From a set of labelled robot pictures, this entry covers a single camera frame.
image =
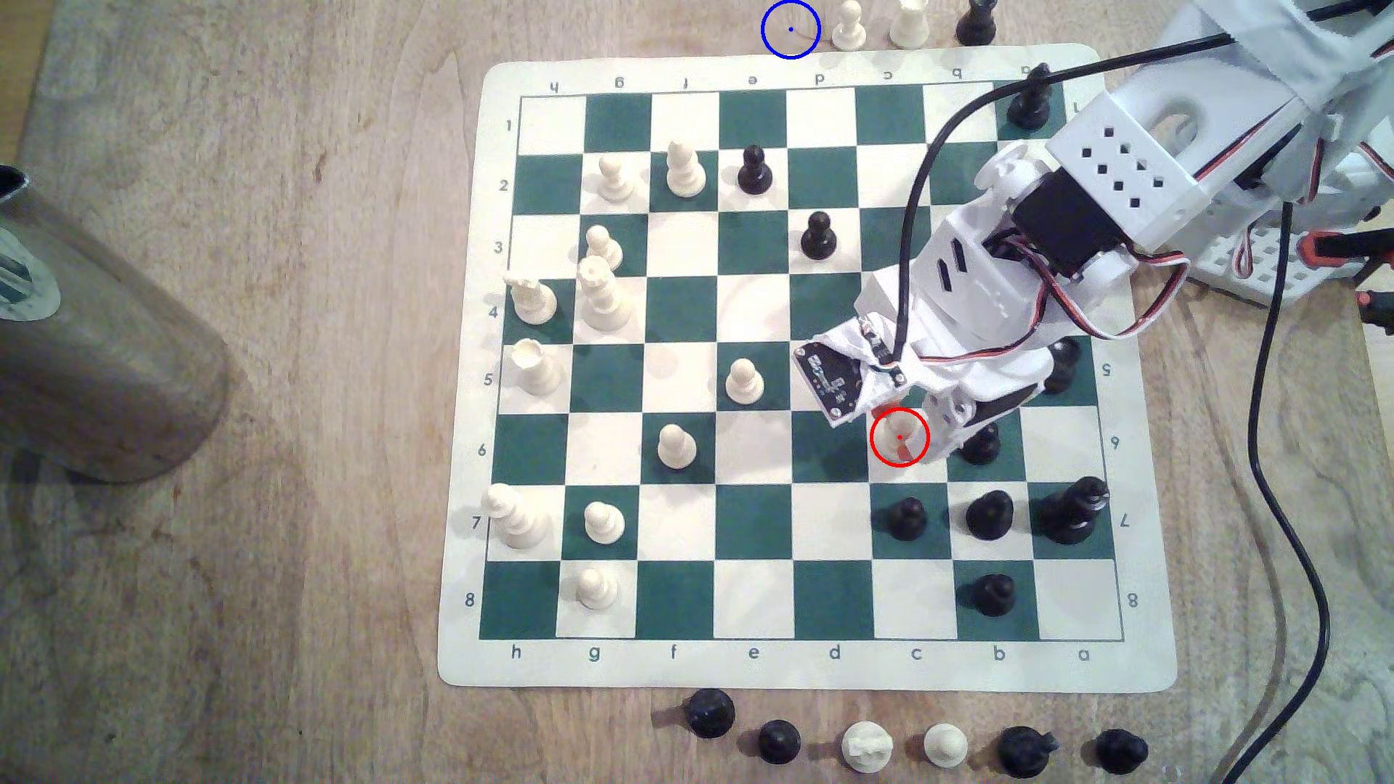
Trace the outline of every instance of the chessboard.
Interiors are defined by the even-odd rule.
[[[721,686],[1147,692],[1177,674],[1161,520],[1135,342],[1090,342],[1073,385],[1001,420],[1001,455],[895,469],[866,421],[828,425],[792,349],[853,315],[863,276],[895,264],[910,180],[927,138],[972,96],[1094,61],[1080,45],[919,52],[506,63],[484,84],[466,255],[464,308],[441,590],[439,670],[456,685]],[[1005,103],[970,117],[944,148],[916,247],[972,180],[1016,140],[1044,140],[1103,88],[1066,82],[1029,134]],[[691,198],[665,184],[669,141],[707,172]],[[757,144],[774,186],[736,186]],[[601,198],[598,160],[618,156],[637,187]],[[811,261],[813,211],[836,252]],[[623,251],[616,285],[634,311],[615,332],[579,317],[577,259],[605,226]],[[503,275],[535,278],[556,314],[519,318]],[[1121,290],[1100,321],[1132,319]],[[512,346],[538,340],[562,381],[519,388]],[[723,379],[750,359],[750,406]],[[912,396],[905,405],[913,406]],[[658,459],[679,424],[697,458]],[[1069,547],[1033,526],[1046,495],[1085,474],[1111,504]],[[482,508],[512,485],[551,520],[514,550]],[[1015,499],[1012,530],[973,538],[967,504]],[[885,509],[914,495],[930,527],[889,536]],[[623,536],[597,544],[583,509],[618,508]],[[605,610],[577,601],[581,571],[615,578]],[[1016,607],[986,617],[965,598],[1006,573]]]

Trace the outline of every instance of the white pawn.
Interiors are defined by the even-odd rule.
[[[591,610],[605,610],[619,596],[619,580],[609,572],[585,569],[576,580],[576,598]]]
[[[658,459],[669,469],[686,469],[697,459],[697,439],[676,424],[665,424],[658,431]]]
[[[588,255],[581,259],[577,279],[585,294],[587,307],[581,312],[585,324],[601,332],[615,332],[625,326],[634,312],[634,303],[615,285],[609,264],[598,255]]]
[[[615,155],[601,156],[601,195],[609,202],[622,202],[634,193],[634,180],[625,173],[625,165]]]
[[[924,21],[924,0],[901,0],[901,10],[891,22],[891,43],[901,49],[919,49],[930,39],[930,24]]]
[[[707,170],[693,151],[693,145],[682,141],[668,142],[668,190],[673,195],[691,198],[707,187]]]
[[[756,370],[756,363],[742,357],[730,363],[730,372],[726,374],[726,396],[749,406],[765,393],[765,377]]]
[[[513,550],[535,545],[552,527],[546,512],[530,509],[519,491],[506,484],[491,484],[484,491],[484,511],[499,525],[499,538]]]
[[[556,294],[546,283],[512,272],[503,273],[503,282],[513,290],[513,310],[523,321],[544,324],[556,314]]]
[[[832,28],[832,45],[843,52],[856,52],[867,42],[867,28],[861,27],[861,4],[848,0],[838,6],[842,22]]]
[[[924,756],[940,767],[958,767],[967,759],[967,735],[952,724],[924,731]]]
[[[581,255],[598,255],[611,269],[619,268],[619,262],[625,261],[625,250],[609,236],[609,229],[599,223],[585,230],[585,252]]]
[[[591,501],[585,505],[585,536],[595,544],[613,544],[625,536],[625,512],[618,506]]]
[[[542,343],[531,338],[513,343],[510,359],[519,368],[519,386],[528,395],[537,398],[551,395],[562,382],[562,368],[556,360],[546,353]]]

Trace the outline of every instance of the red circle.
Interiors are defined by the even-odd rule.
[[[924,449],[920,449],[920,453],[916,455],[916,458],[909,463],[892,463],[891,460],[882,458],[881,452],[875,448],[875,425],[881,424],[881,420],[884,420],[885,416],[892,412],[906,412],[914,419],[920,420],[920,424],[924,425]],[[881,412],[881,416],[878,416],[875,420],[871,421],[871,431],[867,434],[867,441],[871,442],[871,453],[875,455],[877,460],[881,460],[882,463],[891,466],[892,469],[907,469],[914,463],[919,463],[924,458],[924,455],[930,452],[930,423],[924,421],[924,417],[920,416],[920,412],[916,412],[913,409],[887,409]]]

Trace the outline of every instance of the wooden table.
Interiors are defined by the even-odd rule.
[[[1165,3],[1012,0],[999,42],[1144,46]],[[959,3],[930,4],[951,46]],[[764,6],[64,1],[21,163],[227,339],[226,419],[185,466],[100,487],[6,452],[0,781],[984,781],[1005,725],[1151,742],[1139,781],[1206,781],[1291,693],[1315,612],[1243,455],[1263,311],[1188,287],[1142,340],[1181,677],[1144,696],[736,692],[698,741],[664,689],[456,689],[435,668],[475,113],[503,60],[761,52]],[[868,14],[887,46],[892,8]],[[1138,287],[1150,300],[1157,282]],[[1249,781],[1390,781],[1394,516],[1348,290],[1284,311],[1262,437],[1331,593],[1327,674]],[[809,751],[772,769],[744,731]],[[963,727],[972,766],[912,751]]]

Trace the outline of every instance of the blue circle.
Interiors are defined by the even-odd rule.
[[[779,52],[775,52],[775,47],[769,46],[769,38],[765,36],[765,22],[769,21],[769,14],[772,14],[774,10],[778,8],[779,6],[788,6],[789,3],[793,3],[795,6],[803,6],[804,8],[807,8],[809,13],[813,14],[813,22],[818,25],[818,32],[814,33],[813,36],[813,43],[810,43],[807,49],[804,49],[797,54],[781,54]],[[765,15],[760,18],[760,40],[765,42],[765,49],[768,49],[769,53],[774,54],[775,57],[782,57],[785,60],[797,60],[799,57],[803,57],[810,52],[813,52],[818,46],[818,40],[821,39],[822,39],[822,20],[818,18],[818,13],[813,10],[813,6],[804,3],[803,0],[778,0],[774,6],[769,7],[768,11],[765,11]]]

